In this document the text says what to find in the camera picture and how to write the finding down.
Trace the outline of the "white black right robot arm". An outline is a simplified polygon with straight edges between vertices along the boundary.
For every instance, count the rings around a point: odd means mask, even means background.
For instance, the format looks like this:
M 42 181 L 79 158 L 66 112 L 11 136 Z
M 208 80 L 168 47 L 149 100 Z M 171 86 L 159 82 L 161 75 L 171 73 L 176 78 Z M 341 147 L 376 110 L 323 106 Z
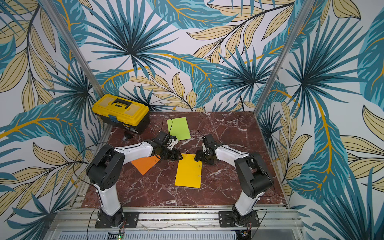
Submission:
M 274 187 L 274 181 L 262 156 L 218 143 L 212 135 L 202 137 L 202 141 L 203 148 L 196 152 L 195 161 L 208 165 L 221 161 L 236 168 L 242 192 L 233 206 L 233 214 L 240 218 L 249 216 L 260 197 Z

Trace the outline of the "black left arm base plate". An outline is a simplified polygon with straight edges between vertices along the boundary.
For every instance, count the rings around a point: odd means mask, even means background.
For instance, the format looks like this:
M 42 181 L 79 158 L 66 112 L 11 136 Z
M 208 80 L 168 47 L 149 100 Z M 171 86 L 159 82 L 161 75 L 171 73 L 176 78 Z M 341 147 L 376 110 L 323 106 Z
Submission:
M 98 213 L 96 229 L 135 229 L 139 220 L 139 212 L 116 212 L 108 216 L 103 211 Z

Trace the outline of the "green paper sheet stack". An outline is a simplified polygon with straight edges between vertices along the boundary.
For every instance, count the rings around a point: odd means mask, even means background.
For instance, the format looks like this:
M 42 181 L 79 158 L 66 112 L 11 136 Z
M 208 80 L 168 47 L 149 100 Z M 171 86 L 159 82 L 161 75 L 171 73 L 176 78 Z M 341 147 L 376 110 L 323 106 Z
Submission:
M 179 141 L 191 138 L 186 117 L 167 120 L 167 124 L 170 135 L 175 136 Z

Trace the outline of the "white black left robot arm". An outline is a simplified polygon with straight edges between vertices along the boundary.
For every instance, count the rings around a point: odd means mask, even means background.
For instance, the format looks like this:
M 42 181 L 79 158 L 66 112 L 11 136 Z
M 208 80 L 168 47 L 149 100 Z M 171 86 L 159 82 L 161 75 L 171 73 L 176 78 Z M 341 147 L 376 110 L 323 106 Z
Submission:
M 101 213 L 110 218 L 122 215 L 116 184 L 125 164 L 152 156 L 167 161 L 182 160 L 181 152 L 175 148 L 178 142 L 177 137 L 160 131 L 154 139 L 138 144 L 117 148 L 104 145 L 86 170 L 101 200 Z

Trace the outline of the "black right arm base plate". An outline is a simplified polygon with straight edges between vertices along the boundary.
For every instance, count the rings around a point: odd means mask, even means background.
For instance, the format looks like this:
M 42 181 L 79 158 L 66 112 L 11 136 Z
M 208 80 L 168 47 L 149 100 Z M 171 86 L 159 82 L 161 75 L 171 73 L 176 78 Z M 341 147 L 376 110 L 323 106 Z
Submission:
M 255 228 L 260 226 L 260 218 L 255 211 L 251 211 L 244 216 L 240 215 L 236 211 L 220 211 L 219 224 L 221 228 Z

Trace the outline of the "yellow paper sheet stack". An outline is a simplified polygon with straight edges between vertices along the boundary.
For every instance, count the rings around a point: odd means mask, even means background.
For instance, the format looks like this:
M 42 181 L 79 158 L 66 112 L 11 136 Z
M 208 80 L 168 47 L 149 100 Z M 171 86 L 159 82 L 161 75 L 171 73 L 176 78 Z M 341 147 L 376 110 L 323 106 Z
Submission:
M 197 188 L 201 187 L 202 162 L 195 161 L 192 154 L 182 154 L 183 159 L 178 162 L 175 186 Z

